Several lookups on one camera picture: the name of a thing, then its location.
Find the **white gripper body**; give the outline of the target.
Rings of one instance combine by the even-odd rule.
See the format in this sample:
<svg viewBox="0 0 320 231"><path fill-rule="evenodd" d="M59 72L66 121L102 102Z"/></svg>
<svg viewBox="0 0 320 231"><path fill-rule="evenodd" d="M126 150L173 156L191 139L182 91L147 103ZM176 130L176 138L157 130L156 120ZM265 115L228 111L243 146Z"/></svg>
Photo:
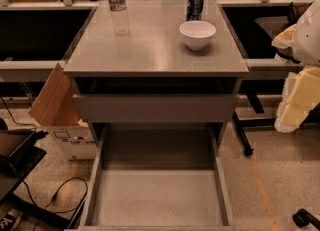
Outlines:
<svg viewBox="0 0 320 231"><path fill-rule="evenodd" d="M307 66L299 73L290 72L283 86L275 129L281 133L293 132L319 104L320 68Z"/></svg>

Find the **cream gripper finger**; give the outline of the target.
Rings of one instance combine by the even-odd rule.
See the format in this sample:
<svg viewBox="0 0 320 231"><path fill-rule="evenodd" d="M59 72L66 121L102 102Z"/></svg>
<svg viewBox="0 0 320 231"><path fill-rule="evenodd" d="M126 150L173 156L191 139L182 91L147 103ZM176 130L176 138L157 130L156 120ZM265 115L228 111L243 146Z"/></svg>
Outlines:
<svg viewBox="0 0 320 231"><path fill-rule="evenodd" d="M280 34L274 37L271 45L279 49L286 49L292 47L295 28L295 24L286 28L284 31L282 31Z"/></svg>

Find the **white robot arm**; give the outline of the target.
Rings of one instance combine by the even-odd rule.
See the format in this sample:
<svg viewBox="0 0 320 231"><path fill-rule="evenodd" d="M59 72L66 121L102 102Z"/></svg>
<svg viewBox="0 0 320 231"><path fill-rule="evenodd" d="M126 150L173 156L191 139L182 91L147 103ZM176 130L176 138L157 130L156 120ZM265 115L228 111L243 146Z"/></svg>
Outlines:
<svg viewBox="0 0 320 231"><path fill-rule="evenodd" d="M294 25L273 39L272 45L291 48L293 58L304 65L302 71L290 72L285 79L274 123L277 131L290 133L320 104L320 0L314 0Z"/></svg>

